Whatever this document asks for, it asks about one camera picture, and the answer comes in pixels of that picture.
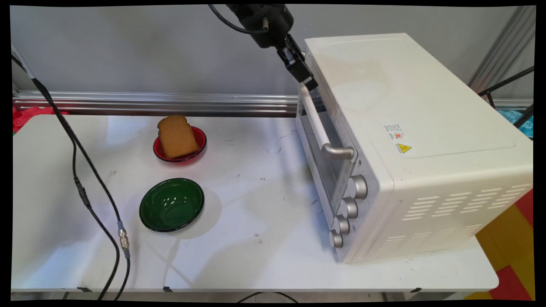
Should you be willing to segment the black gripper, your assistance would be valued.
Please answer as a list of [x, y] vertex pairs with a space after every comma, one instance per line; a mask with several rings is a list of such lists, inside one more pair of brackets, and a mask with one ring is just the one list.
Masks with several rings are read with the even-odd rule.
[[237, 17], [243, 29], [251, 32], [254, 41], [261, 48], [275, 47], [285, 68], [298, 83], [307, 90], [316, 89], [313, 73], [305, 62], [295, 40], [289, 34], [294, 17], [285, 4], [227, 4]]

